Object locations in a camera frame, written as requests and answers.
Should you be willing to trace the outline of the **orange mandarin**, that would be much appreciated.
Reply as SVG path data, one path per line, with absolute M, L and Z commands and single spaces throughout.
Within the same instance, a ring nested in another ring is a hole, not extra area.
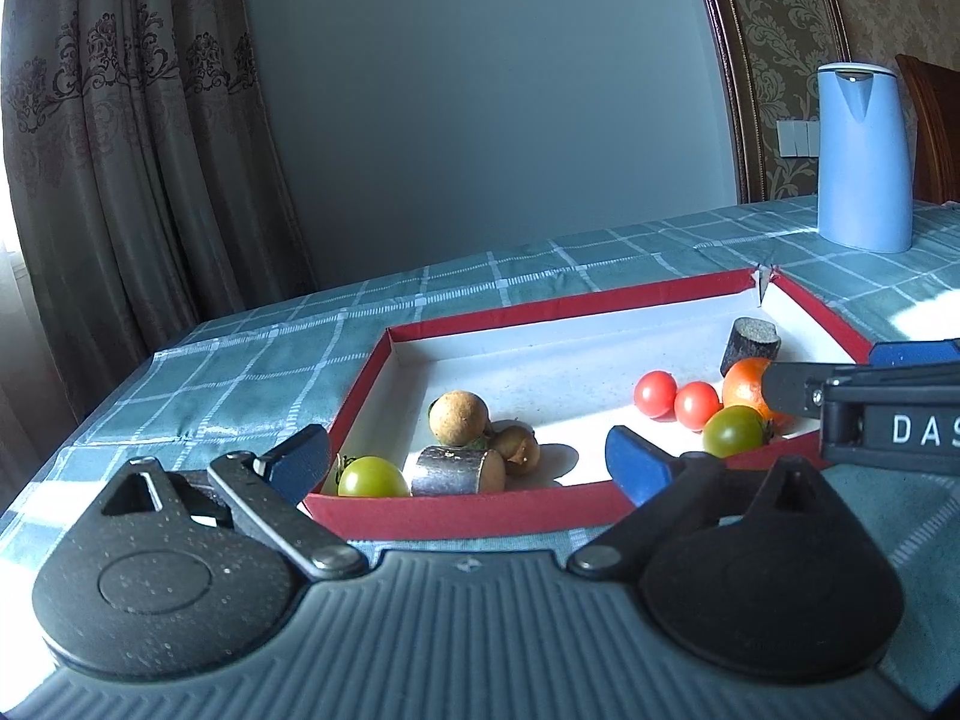
M 766 358 L 745 358 L 734 362 L 722 381 L 722 405 L 726 408 L 737 405 L 750 406 L 765 421 L 782 429 L 788 424 L 789 416 L 773 410 L 761 388 L 761 378 L 770 364 L 771 361 Z

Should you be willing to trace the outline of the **dark eggplant chunk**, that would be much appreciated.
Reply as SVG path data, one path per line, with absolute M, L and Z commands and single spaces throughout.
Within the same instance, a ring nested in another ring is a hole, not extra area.
M 774 361 L 780 349 L 781 337 L 773 322 L 757 317 L 737 317 L 732 322 L 731 333 L 719 366 L 721 376 L 726 377 L 731 367 L 744 359 Z

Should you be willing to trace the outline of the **large yellow-green tomato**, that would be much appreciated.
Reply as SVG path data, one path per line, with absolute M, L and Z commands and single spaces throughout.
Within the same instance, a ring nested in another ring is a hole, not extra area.
M 732 405 L 708 419 L 701 437 L 705 452 L 727 458 L 763 447 L 770 438 L 770 426 L 752 406 Z

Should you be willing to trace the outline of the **red cherry tomato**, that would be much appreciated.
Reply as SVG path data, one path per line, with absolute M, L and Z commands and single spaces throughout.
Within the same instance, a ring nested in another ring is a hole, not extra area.
M 644 416 L 652 419 L 669 415 L 674 408 L 677 382 L 665 371 L 649 371 L 636 382 L 633 403 Z
M 703 380 L 686 383 L 675 394 L 675 419 L 693 433 L 699 433 L 721 408 L 716 388 Z

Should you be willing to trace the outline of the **small yellow-green tomato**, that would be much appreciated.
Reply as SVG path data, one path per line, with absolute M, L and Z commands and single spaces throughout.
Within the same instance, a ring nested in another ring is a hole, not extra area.
M 407 497 L 409 486 L 402 472 L 382 457 L 347 458 L 337 476 L 340 497 Z

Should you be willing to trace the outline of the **brown longan fruit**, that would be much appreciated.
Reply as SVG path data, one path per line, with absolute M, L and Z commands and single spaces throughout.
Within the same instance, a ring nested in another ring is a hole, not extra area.
M 428 427 L 441 444 L 464 447 L 485 434 L 490 421 L 487 404 L 467 390 L 451 390 L 428 408 Z
M 527 476 L 539 468 L 542 450 L 527 427 L 513 424 L 501 429 L 491 438 L 490 449 L 501 455 L 508 476 Z

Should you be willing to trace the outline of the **eggplant chunk sideways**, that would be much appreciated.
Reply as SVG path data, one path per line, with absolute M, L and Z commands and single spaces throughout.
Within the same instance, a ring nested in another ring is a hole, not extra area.
M 505 461 L 493 449 L 448 449 L 430 445 L 410 470 L 414 496 L 498 494 L 506 488 Z

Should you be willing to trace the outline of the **teal plaid tablecloth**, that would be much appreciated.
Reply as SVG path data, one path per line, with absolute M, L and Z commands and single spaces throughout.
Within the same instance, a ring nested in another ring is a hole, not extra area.
M 958 330 L 958 210 L 919 205 L 903 254 L 843 249 L 812 199 L 750 203 L 483 252 L 206 322 L 132 374 L 59 440 L 2 518 L 2 702 L 53 672 L 31 592 L 39 567 L 122 461 L 199 468 L 335 418 L 381 333 L 419 320 L 774 265 L 864 337 Z

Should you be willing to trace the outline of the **red cardboard tray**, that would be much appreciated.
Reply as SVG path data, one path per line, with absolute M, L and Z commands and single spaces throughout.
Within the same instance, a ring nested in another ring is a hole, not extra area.
M 641 415 L 635 383 L 662 369 L 678 383 L 718 385 L 739 317 L 773 322 L 785 361 L 862 362 L 871 351 L 800 284 L 776 273 L 760 288 L 750 268 L 394 325 L 334 419 L 334 450 L 387 458 L 413 476 L 420 450 L 434 440 L 428 406 L 449 390 L 469 390 L 496 421 L 532 427 L 544 458 L 501 494 L 352 499 L 324 483 L 304 505 L 350 541 L 491 538 L 615 522 L 631 504 L 605 468 L 610 427 L 630 427 L 672 454 L 700 444 L 672 419 Z

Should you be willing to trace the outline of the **blue electric kettle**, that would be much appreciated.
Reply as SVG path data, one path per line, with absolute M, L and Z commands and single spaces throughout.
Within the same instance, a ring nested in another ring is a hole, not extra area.
M 818 234 L 874 254 L 913 240 L 913 174 L 893 71 L 832 62 L 817 70 Z

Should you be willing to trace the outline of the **brown wooden chair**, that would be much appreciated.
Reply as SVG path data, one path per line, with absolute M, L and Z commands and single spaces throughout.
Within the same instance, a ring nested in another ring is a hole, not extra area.
M 918 119 L 914 195 L 936 205 L 957 202 L 960 73 L 908 54 L 896 63 Z

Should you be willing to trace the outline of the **brown patterned curtain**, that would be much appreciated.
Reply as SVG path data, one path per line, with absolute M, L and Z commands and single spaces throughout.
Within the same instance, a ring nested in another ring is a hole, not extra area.
M 3 156 L 87 415 L 199 323 L 313 291 L 244 0 L 5 0 Z

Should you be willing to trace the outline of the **white wall switch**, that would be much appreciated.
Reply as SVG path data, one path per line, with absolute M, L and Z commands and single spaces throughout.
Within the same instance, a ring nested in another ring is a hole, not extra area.
M 777 121 L 778 151 L 783 158 L 818 156 L 817 121 Z

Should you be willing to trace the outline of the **dark wooden door frame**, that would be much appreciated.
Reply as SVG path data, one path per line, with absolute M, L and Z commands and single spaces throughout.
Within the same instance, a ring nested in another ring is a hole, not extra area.
M 703 0 L 718 57 L 731 132 L 737 202 L 761 202 L 766 197 L 765 156 L 760 114 L 755 103 L 754 77 L 747 43 L 740 27 L 736 0 Z

